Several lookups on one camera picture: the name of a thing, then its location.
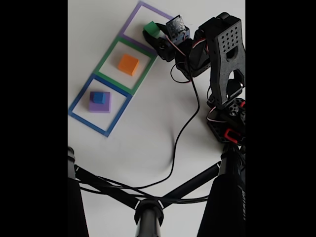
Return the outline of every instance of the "red-white wire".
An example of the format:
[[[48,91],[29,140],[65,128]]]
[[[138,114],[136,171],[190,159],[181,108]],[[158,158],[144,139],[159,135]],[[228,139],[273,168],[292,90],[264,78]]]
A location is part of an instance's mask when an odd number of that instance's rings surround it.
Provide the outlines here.
[[[186,55],[169,39],[168,35],[166,35],[166,39],[169,41],[169,43],[175,47],[183,56],[186,57]]]
[[[202,42],[204,42],[204,41],[206,41],[206,38],[200,39],[198,42],[196,42],[196,43],[192,46],[192,48],[195,48],[199,43],[202,43]]]
[[[208,118],[209,114],[210,114],[211,112],[213,112],[215,109],[216,109],[216,106],[214,106],[214,108],[211,109],[210,112],[208,112],[208,114],[207,114],[207,116],[206,116],[206,119],[207,119],[208,121],[211,121],[211,122],[226,122],[226,121],[217,121],[217,120],[213,120],[213,119]]]

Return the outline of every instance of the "black pole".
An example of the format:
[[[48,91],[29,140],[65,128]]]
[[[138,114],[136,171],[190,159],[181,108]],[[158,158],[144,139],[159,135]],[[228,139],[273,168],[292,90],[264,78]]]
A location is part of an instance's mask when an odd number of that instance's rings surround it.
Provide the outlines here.
[[[186,183],[182,184],[178,188],[172,190],[171,192],[167,193],[164,198],[183,198],[184,196],[188,195],[198,187],[202,186],[203,184],[207,183],[211,179],[215,178],[219,172],[219,166],[221,162],[217,162],[213,166],[209,167],[207,170],[203,171],[201,174],[195,176],[194,178],[190,179]],[[164,208],[171,205],[168,202],[162,202]]]
[[[156,200],[142,200],[136,208],[134,219],[137,224],[135,237],[161,237],[163,210]]]
[[[80,186],[75,178],[74,150],[68,147],[67,237],[89,237]]]
[[[93,183],[104,183],[105,185],[111,186],[112,184],[91,174],[90,172],[80,168],[75,165],[76,169],[76,178],[89,183],[90,186],[94,187],[97,190],[100,190],[103,193],[107,193],[108,196],[116,199],[117,201],[129,206],[132,209],[135,209],[139,199],[131,196],[130,194],[122,191],[121,189],[109,189],[106,187],[94,186]]]
[[[226,146],[197,237],[246,236],[246,186],[240,177],[238,147]]]

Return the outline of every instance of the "green cube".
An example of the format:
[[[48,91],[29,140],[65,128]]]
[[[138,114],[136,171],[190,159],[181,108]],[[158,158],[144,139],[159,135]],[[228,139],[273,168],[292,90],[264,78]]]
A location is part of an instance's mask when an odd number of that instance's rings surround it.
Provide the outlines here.
[[[160,32],[159,27],[153,21],[144,26],[144,30],[147,31],[149,35],[155,38],[159,35]]]

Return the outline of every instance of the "block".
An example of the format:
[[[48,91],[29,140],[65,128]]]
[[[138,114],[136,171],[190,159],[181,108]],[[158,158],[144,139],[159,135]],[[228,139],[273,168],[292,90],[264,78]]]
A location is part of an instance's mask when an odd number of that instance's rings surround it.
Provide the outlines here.
[[[144,26],[144,30],[147,31],[149,35],[155,38],[157,38],[160,32],[159,27],[153,21]]]
[[[90,93],[89,111],[92,113],[110,113],[111,112],[111,94],[104,92],[105,102],[104,104],[98,104],[93,102],[95,92]]]
[[[104,92],[94,92],[93,93],[93,102],[97,103],[97,104],[104,104],[105,93]]]
[[[133,76],[139,65],[139,60],[128,54],[124,54],[119,65],[118,69],[130,76]]]

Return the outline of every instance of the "green square outline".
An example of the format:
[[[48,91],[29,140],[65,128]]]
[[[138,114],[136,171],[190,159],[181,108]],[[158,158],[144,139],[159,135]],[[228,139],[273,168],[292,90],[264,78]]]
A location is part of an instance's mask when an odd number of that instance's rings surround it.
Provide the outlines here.
[[[122,85],[121,83],[117,82],[116,80],[108,77],[107,75],[104,75],[103,73],[99,72],[100,68],[102,67],[102,65],[104,64],[104,62],[108,59],[109,55],[111,54],[111,52],[113,51],[115,45],[118,43],[124,43],[127,46],[136,49],[137,51],[145,54],[146,56],[148,56],[151,60],[148,63],[147,67],[145,68],[144,72],[142,73],[142,75],[140,76],[140,78],[138,79],[137,83],[134,85],[134,87],[132,89]],[[94,69],[93,73],[98,75],[99,77],[101,77],[104,80],[107,80],[108,82],[116,85],[117,87],[121,88],[122,90],[126,91],[127,93],[134,95],[138,89],[138,87],[140,86],[140,84],[143,82],[144,78],[146,77],[147,73],[149,72],[149,69],[152,67],[154,61],[156,60],[157,55],[153,55],[149,52],[147,52],[146,50],[138,47],[137,45],[129,42],[128,40],[118,36],[115,38],[115,40],[112,42],[111,46],[109,47],[109,49],[107,50],[107,52],[104,54],[104,56],[102,57],[101,61],[98,63],[98,65],[96,66],[96,68]]]

